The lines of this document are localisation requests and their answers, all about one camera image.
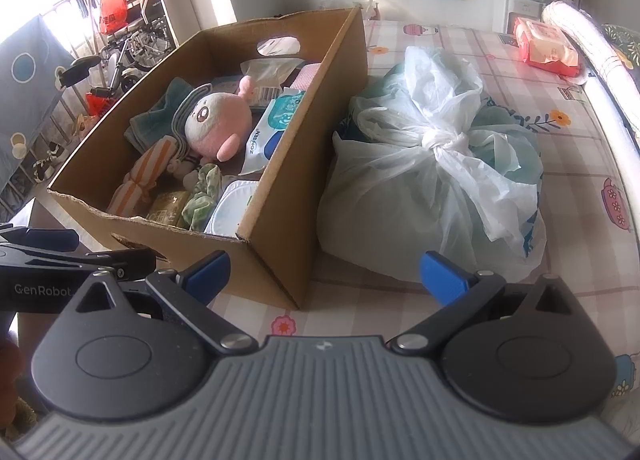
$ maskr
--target sneaker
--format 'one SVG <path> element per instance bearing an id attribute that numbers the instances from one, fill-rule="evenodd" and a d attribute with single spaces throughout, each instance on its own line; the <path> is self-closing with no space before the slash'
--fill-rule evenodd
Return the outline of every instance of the sneaker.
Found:
<path id="1" fill-rule="evenodd" d="M 50 161 L 53 165 L 62 164 L 69 156 L 68 149 L 56 142 L 49 142 L 47 153 L 49 153 Z"/>
<path id="2" fill-rule="evenodd" d="M 51 165 L 51 160 L 38 160 L 35 164 L 33 164 L 33 177 L 36 180 L 36 183 L 44 182 L 45 180 L 49 180 L 53 176 L 53 166 Z"/>

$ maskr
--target bicycle seat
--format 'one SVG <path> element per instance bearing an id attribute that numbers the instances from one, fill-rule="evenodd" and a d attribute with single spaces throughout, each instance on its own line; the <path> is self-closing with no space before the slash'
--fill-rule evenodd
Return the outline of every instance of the bicycle seat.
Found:
<path id="1" fill-rule="evenodd" d="M 60 85 L 68 88 L 78 84 L 81 80 L 85 80 L 89 76 L 89 68 L 97 66 L 101 60 L 99 55 L 89 55 L 76 59 L 71 63 L 68 70 L 59 75 Z"/>

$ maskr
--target orange bag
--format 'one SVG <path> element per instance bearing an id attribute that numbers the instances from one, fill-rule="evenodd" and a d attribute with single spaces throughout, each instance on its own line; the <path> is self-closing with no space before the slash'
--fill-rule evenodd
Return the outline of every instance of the orange bag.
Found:
<path id="1" fill-rule="evenodd" d="M 127 25 L 127 0 L 102 0 L 100 32 L 113 34 Z"/>

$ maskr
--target finger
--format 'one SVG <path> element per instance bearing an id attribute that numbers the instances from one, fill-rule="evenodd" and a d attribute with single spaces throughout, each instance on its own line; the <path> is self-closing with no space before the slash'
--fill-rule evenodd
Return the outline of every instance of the finger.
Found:
<path id="1" fill-rule="evenodd" d="M 20 349 L 11 341 L 5 340 L 0 346 L 0 386 L 4 386 L 20 376 L 25 361 Z"/>
<path id="2" fill-rule="evenodd" d="M 0 429 L 5 429 L 14 421 L 17 402 L 18 392 L 15 386 L 8 386 L 0 390 Z"/>

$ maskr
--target small plush toy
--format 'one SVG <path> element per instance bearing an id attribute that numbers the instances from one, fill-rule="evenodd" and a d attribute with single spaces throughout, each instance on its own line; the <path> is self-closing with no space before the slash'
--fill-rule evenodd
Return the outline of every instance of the small plush toy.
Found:
<path id="1" fill-rule="evenodd" d="M 202 155 L 201 164 L 226 162 L 244 147 L 251 132 L 251 77 L 240 80 L 238 94 L 211 93 L 193 107 L 184 124 L 189 146 Z"/>

